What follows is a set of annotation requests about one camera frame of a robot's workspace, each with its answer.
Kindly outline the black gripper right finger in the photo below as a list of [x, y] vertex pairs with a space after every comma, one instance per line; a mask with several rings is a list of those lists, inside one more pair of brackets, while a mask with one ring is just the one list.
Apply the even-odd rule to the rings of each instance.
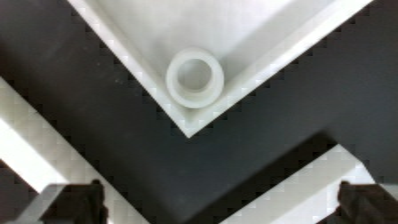
[[398, 199], [379, 184], [342, 182], [338, 208], [322, 224], [398, 224]]

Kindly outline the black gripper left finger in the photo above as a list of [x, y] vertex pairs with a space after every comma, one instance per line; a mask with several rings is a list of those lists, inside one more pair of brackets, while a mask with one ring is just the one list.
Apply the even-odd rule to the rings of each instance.
[[102, 182], [67, 185], [44, 214], [45, 224], [107, 224], [107, 219]]

